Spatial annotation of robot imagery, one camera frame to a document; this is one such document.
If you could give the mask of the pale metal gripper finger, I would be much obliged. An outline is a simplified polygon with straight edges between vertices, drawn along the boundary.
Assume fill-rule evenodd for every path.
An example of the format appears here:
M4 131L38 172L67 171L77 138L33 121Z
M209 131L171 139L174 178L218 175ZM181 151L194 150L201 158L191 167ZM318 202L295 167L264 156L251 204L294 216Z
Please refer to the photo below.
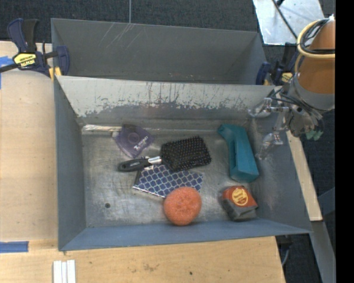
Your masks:
M263 138L261 147L255 156L259 160L264 160L267 155L273 151L273 149L283 144L284 142L282 141L279 133L269 133Z
M287 106L277 103L273 98L267 97L253 108L248 109L247 113L252 118L265 118L272 113L284 114L288 111L289 108Z

